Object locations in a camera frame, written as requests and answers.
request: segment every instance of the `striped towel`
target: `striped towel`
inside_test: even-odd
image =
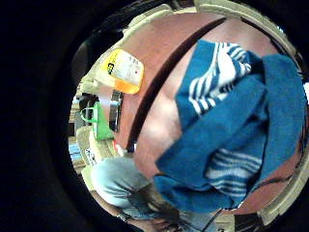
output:
[[[183,136],[156,162],[180,210],[234,209],[295,150],[304,91],[293,61],[199,41],[176,95]]]
[[[194,78],[189,86],[188,100],[197,115],[201,116],[224,100],[251,71],[246,63],[246,52],[235,43],[216,43],[209,69]]]

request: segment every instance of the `yellow bottle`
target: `yellow bottle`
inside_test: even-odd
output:
[[[135,94],[143,80],[144,65],[131,54],[117,48],[104,59],[99,71],[102,72],[100,82],[103,84],[123,93]]]

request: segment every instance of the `person's leg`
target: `person's leg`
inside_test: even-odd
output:
[[[211,220],[211,214],[198,214],[192,212],[180,212],[180,223],[179,225],[183,229],[183,232],[201,232],[204,227]],[[217,231],[217,226],[213,222],[206,232]]]
[[[109,204],[139,219],[157,218],[138,192],[147,186],[147,180],[130,158],[110,158],[97,163],[91,173],[98,194]]]

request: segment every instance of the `fabric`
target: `fabric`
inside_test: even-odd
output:
[[[97,95],[99,92],[99,84],[87,73],[80,81],[80,91],[90,95]]]
[[[84,183],[87,187],[87,190],[88,191],[92,191],[92,190],[95,190],[94,186],[93,186],[93,183],[91,182],[91,169],[92,169],[92,166],[91,165],[86,165],[82,170],[81,170],[81,176],[84,180]]]
[[[152,211],[139,190],[151,182],[135,167],[133,159],[105,159],[95,165],[91,172],[93,186],[98,194],[109,204],[117,206],[124,213],[137,219],[164,218]],[[179,225],[183,232],[200,232],[210,221],[210,214],[180,212]],[[214,223],[208,232],[216,231]]]
[[[293,61],[197,43],[176,95],[183,136],[154,183],[180,210],[234,209],[295,150],[305,98]]]
[[[92,131],[89,133],[88,139],[89,147],[95,154],[96,161],[119,156],[113,147],[113,139],[96,140]]]

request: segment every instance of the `wooden table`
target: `wooden table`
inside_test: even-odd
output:
[[[138,94],[125,95],[120,131],[116,133],[116,140],[123,148],[127,148],[138,137],[134,160],[148,178],[159,173],[155,161],[182,135],[175,95],[182,83],[197,39],[203,37],[211,42],[240,44],[261,56],[277,53],[269,38],[262,32],[236,19],[222,22],[222,18],[217,14],[170,15],[146,25],[123,46],[123,49],[144,63],[146,80]],[[205,22],[212,22],[212,26],[207,27]],[[192,32],[188,31],[190,23],[196,25],[196,29],[200,27],[193,37],[187,35]],[[170,33],[167,35],[162,33],[162,30],[169,30]],[[107,116],[110,95],[110,88],[101,88],[100,98]],[[299,159],[300,152],[297,150],[267,180],[291,176]],[[268,205],[287,184],[288,182],[283,182],[259,188],[232,213],[256,213]]]

